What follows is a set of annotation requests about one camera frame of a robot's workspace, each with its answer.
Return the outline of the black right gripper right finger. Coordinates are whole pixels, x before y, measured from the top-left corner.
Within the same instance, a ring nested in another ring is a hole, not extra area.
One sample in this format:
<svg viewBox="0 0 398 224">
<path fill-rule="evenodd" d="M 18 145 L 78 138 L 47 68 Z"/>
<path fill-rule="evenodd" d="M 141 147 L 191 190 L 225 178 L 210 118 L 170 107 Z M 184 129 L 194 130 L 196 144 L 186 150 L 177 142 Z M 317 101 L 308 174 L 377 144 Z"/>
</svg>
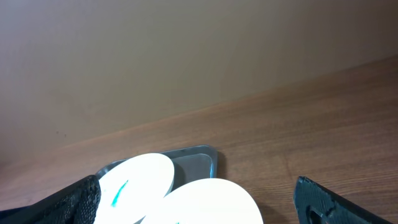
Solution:
<svg viewBox="0 0 398 224">
<path fill-rule="evenodd" d="M 300 224 L 391 224 L 305 176 L 298 177 L 293 200 Z"/>
</svg>

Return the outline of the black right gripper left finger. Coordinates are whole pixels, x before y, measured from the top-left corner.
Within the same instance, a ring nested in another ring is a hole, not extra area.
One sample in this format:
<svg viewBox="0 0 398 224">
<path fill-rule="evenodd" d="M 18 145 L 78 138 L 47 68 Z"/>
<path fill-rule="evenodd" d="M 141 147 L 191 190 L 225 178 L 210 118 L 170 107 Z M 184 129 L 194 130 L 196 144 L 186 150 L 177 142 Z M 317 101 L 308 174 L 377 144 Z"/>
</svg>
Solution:
<svg viewBox="0 0 398 224">
<path fill-rule="evenodd" d="M 27 207 L 1 212 L 1 223 L 94 223 L 101 199 L 100 183 L 89 175 Z"/>
</svg>

